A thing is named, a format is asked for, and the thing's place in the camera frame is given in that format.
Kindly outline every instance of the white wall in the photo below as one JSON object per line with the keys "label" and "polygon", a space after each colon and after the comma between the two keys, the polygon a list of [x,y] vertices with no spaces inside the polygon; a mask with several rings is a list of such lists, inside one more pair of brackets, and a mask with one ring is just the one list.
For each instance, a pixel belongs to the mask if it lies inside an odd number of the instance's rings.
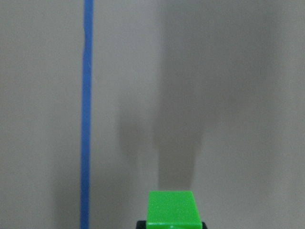
{"label": "white wall", "polygon": [[[82,1],[0,2],[0,228],[79,227]],[[302,1],[95,1],[91,228],[191,189],[209,229],[305,227]]]}

